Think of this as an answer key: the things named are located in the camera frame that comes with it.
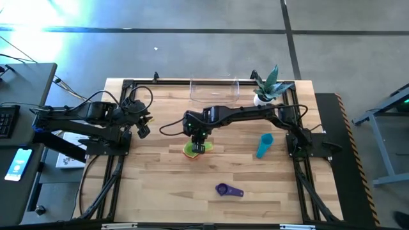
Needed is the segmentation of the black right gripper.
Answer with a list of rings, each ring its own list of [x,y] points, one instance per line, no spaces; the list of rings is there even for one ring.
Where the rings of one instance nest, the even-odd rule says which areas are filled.
[[[203,114],[194,111],[186,111],[183,115],[182,125],[183,134],[192,137],[192,152],[197,153],[199,147],[199,152],[204,153],[206,150],[206,137],[212,134],[212,130],[205,125]]]

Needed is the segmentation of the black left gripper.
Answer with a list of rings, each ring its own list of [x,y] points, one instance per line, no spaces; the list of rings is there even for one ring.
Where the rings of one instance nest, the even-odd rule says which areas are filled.
[[[148,123],[152,117],[150,116],[150,112],[148,112],[145,104],[140,100],[129,100],[126,105],[126,112],[133,118],[133,122],[136,124],[138,129],[138,136],[140,138],[147,137],[150,134]]]

